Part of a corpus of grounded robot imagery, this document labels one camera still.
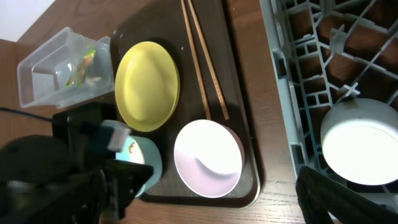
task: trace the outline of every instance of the clear plastic container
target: clear plastic container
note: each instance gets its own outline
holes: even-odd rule
[[[113,91],[109,43],[109,37],[95,41],[69,27],[61,30],[18,65],[21,107],[63,108]],[[93,50],[93,61],[81,75],[84,56]]]

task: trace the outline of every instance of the yellow oval dish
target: yellow oval dish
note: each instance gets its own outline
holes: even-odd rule
[[[173,114],[180,78],[169,53],[154,42],[130,48],[115,81],[116,104],[124,121],[137,131],[161,127]]]

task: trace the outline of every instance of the wooden chopsticks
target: wooden chopsticks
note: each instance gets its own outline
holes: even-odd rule
[[[190,9],[191,9],[195,27],[198,32],[201,47],[203,49],[203,52],[205,53],[205,58],[206,58],[207,65],[210,70],[211,79],[213,80],[213,84],[214,84],[214,86],[216,88],[216,92],[217,92],[217,97],[218,97],[218,100],[220,101],[221,109],[223,110],[224,118],[229,119],[228,109],[226,107],[223,92],[221,90],[220,84],[218,83],[217,74],[214,69],[213,62],[211,61],[209,50],[207,48],[206,41],[203,36],[203,32],[201,31],[199,20],[197,18],[197,14],[195,12],[195,9],[193,8],[192,0],[188,0],[188,3],[190,6]],[[181,0],[181,4],[182,4],[182,11],[184,14],[184,19],[185,19],[185,26],[187,27],[188,39],[189,39],[189,44],[190,44],[190,48],[191,48],[191,52],[192,52],[193,63],[195,64],[195,70],[197,73],[197,78],[198,78],[198,83],[199,83],[199,87],[200,87],[200,93],[201,93],[201,97],[202,97],[202,101],[203,101],[203,106],[205,107],[206,119],[211,119],[210,107],[209,107],[209,104],[207,101],[206,90],[205,90],[205,86],[203,84],[203,79],[201,76],[200,66],[199,66],[199,62],[198,62],[198,56],[197,56],[197,52],[195,50],[195,43],[193,41],[192,30],[191,30],[191,26],[190,26],[189,19],[188,19],[187,8],[185,7],[185,1]]]

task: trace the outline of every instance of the brown serving tray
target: brown serving tray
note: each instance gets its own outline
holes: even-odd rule
[[[164,162],[164,173],[161,180],[142,194],[140,199],[157,203],[247,208],[256,201],[259,195],[260,181],[254,158],[253,136],[249,131],[245,104],[229,41],[223,3],[220,0],[193,1],[231,117],[227,121],[223,117],[188,2],[186,2],[186,5],[212,120],[231,128],[240,137],[244,145],[246,160],[237,186],[230,194],[221,198],[201,197],[192,192],[179,177],[173,154],[177,134],[189,122],[206,117],[185,28],[181,1],[154,1],[123,22],[114,31],[111,38],[111,58],[114,74],[117,72],[123,55],[133,45],[142,41],[153,41],[169,52],[180,75],[180,98],[172,117],[162,127],[153,132],[132,132],[133,135],[144,136],[153,140],[158,146]]]

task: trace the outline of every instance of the wooden table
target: wooden table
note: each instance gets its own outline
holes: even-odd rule
[[[56,0],[17,43],[0,40],[0,106],[20,109],[17,64],[64,27],[92,39],[113,30],[151,0]],[[261,194],[246,210],[160,205],[135,200],[121,223],[304,223],[259,0],[228,0],[232,45],[244,84],[262,164]],[[97,100],[113,101],[112,94]],[[53,106],[24,111],[51,117]],[[0,145],[29,134],[51,134],[42,121],[1,113]]]

